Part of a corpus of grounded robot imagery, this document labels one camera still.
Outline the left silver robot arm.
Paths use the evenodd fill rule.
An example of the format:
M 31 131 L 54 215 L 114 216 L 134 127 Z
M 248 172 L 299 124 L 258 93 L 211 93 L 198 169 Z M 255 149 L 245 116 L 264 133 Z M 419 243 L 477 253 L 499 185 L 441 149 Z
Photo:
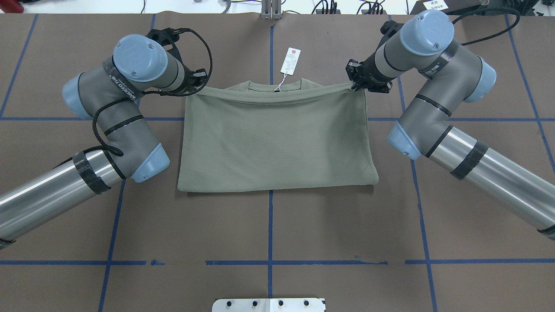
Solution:
M 137 107 L 144 96 L 187 97 L 202 90 L 212 68 L 192 71 L 176 42 L 190 28 L 152 29 L 121 38 L 103 63 L 62 88 L 65 104 L 92 122 L 98 145 L 1 196 L 1 248 L 127 178 L 144 182 L 170 160 Z

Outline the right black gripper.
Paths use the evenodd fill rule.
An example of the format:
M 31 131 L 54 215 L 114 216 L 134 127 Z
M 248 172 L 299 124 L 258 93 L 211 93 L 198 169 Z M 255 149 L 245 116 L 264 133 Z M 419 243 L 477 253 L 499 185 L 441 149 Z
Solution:
M 353 82 L 352 90 L 367 89 L 375 93 L 389 93 L 392 81 L 399 77 L 404 71 L 391 66 L 386 60 L 386 42 L 396 33 L 400 32 L 403 23 L 394 20 L 386 21 L 380 28 L 383 37 L 376 50 L 365 61 L 358 62 L 349 59 L 346 72 L 349 80 Z

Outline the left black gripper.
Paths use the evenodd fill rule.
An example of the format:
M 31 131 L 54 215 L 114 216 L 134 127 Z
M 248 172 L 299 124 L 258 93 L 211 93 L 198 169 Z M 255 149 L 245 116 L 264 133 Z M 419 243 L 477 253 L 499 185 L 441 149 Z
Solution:
M 194 34 L 204 44 L 208 51 L 209 46 L 204 38 L 190 28 L 151 29 L 147 34 L 147 38 L 152 39 L 162 47 L 172 46 L 166 52 L 176 59 L 178 73 L 172 84 L 168 87 L 158 88 L 157 91 L 146 91 L 146 94 L 196 94 L 207 85 L 209 81 L 209 72 L 206 69 L 201 68 L 192 71 L 183 63 L 179 49 L 175 45 L 175 42 L 179 40 L 179 36 L 183 33 Z

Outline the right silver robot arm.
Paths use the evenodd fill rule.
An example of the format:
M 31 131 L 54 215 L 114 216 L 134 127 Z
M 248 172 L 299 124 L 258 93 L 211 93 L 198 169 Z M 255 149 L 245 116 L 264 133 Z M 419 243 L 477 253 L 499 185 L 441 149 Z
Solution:
M 555 232 L 553 184 L 450 124 L 461 103 L 479 101 L 494 86 L 496 71 L 454 39 L 454 24 L 440 10 L 425 10 L 406 23 L 383 24 L 376 50 L 346 65 L 352 89 L 389 93 L 411 69 L 426 77 L 394 124 L 387 142 L 408 158 L 432 160 L 507 205 L 550 240 Z

